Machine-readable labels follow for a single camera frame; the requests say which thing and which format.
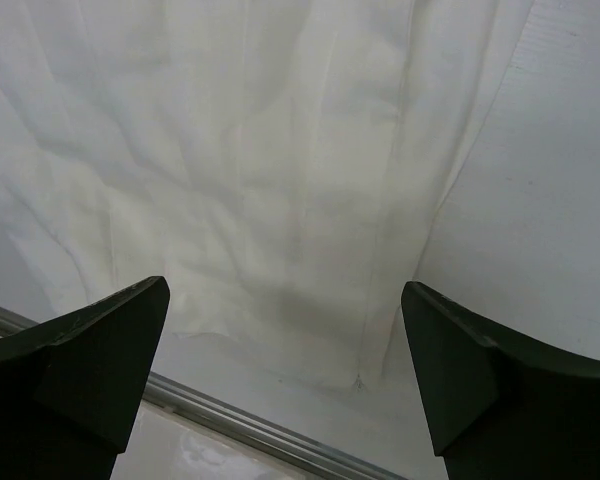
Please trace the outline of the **white fabric skirt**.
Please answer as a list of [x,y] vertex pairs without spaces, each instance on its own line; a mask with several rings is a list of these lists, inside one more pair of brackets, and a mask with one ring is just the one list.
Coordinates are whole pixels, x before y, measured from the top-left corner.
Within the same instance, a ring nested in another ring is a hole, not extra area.
[[527,1],[0,1],[0,286],[371,386]]

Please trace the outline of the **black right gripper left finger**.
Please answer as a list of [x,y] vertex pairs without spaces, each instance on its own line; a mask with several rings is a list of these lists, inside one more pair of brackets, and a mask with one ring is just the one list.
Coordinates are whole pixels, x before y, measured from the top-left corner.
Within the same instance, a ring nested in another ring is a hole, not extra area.
[[0,339],[0,479],[108,479],[125,452],[170,290],[148,277]]

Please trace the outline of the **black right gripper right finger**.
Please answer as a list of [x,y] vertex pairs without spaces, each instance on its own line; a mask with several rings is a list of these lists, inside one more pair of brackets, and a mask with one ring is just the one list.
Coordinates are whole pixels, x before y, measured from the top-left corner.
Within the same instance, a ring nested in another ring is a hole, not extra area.
[[421,282],[401,296],[433,450],[451,479],[600,479],[600,361]]

